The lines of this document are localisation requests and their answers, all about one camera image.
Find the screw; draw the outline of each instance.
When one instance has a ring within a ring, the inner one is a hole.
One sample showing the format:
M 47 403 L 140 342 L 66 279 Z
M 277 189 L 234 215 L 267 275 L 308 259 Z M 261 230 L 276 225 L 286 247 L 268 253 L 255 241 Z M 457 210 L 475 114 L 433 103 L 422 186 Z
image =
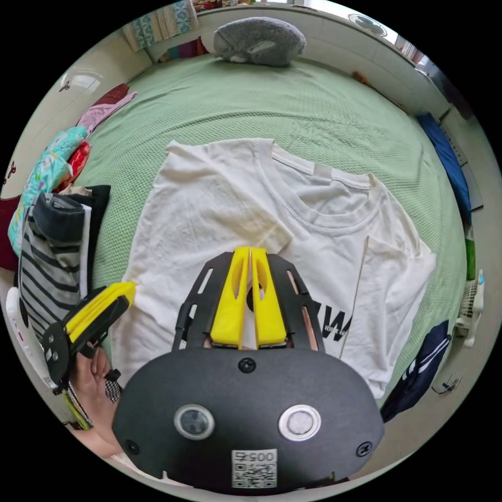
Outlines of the screw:
M 365 441 L 357 447 L 356 455 L 358 457 L 365 457 L 373 449 L 373 443 L 371 441 Z
M 256 368 L 256 363 L 251 357 L 245 357 L 239 361 L 239 369 L 243 373 L 251 373 Z
M 127 451 L 132 455 L 138 455 L 140 452 L 138 445 L 134 441 L 131 441 L 130 439 L 127 439 L 125 441 L 125 447 L 127 448 Z

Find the bed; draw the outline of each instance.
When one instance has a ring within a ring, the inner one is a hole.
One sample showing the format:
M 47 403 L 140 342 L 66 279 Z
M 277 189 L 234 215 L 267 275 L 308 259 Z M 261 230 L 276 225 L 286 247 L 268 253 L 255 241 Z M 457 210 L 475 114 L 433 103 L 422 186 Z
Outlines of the bed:
M 306 60 L 289 69 L 233 65 L 211 55 L 154 65 L 130 83 L 136 98 L 89 138 L 78 179 L 111 185 L 94 266 L 94 286 L 120 281 L 136 223 L 176 140 L 204 144 L 274 138 L 294 155 L 349 173 L 374 173 L 437 254 L 437 268 L 397 361 L 382 405 L 433 327 L 452 332 L 466 277 L 464 231 L 441 161 L 419 123 L 373 89 Z M 105 349 L 113 362 L 110 340 Z

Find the stuffed animal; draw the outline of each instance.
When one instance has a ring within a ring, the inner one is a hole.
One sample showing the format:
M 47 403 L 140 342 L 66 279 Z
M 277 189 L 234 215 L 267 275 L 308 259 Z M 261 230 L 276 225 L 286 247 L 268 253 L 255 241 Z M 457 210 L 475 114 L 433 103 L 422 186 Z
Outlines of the stuffed animal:
M 239 19 L 214 32 L 216 55 L 232 63 L 288 66 L 305 46 L 298 28 L 270 17 Z

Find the navy blue garment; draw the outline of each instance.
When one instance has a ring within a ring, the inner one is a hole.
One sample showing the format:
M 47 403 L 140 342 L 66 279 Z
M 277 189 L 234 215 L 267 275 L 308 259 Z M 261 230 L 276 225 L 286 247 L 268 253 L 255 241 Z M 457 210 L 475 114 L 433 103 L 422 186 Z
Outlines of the navy blue garment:
M 384 422 L 388 422 L 398 413 L 415 406 L 427 392 L 450 341 L 448 321 L 443 321 L 431 329 L 425 337 L 417 357 L 403 373 L 382 406 L 380 413 Z
M 431 143 L 434 145 L 436 153 L 444 166 L 451 187 L 453 188 L 453 193 L 455 194 L 462 220 L 468 225 L 471 225 L 472 207 L 469 197 L 469 188 L 464 173 L 460 168 L 459 161 L 451 149 L 448 138 L 445 136 L 444 132 L 441 131 L 441 128 L 430 113 L 418 116 L 417 120 L 429 137 Z

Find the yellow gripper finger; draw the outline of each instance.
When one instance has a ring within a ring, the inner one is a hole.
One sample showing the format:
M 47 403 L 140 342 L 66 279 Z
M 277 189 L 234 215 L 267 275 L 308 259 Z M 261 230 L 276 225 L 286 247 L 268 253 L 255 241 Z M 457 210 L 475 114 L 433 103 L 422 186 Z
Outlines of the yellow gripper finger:
M 283 344 L 286 341 L 286 328 L 264 249 L 251 248 L 251 269 L 256 348 Z
M 116 282 L 101 291 L 93 300 L 79 310 L 66 324 L 66 331 L 70 341 L 75 343 L 79 336 L 120 296 L 124 296 L 132 305 L 136 287 L 134 282 Z
M 249 247 L 235 248 L 211 329 L 214 344 L 242 349 L 242 333 L 249 271 Z

